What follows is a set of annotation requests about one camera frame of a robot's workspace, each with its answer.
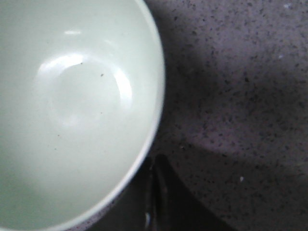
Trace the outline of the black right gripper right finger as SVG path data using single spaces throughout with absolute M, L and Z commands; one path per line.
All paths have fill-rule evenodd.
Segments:
M 156 220 L 159 231 L 230 231 L 231 226 L 199 202 L 179 179 L 168 158 L 154 163 Z

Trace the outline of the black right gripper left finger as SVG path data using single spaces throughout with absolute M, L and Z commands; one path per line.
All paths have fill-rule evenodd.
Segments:
M 107 231 L 150 231 L 153 215 L 153 162 L 146 158 L 105 216 Z

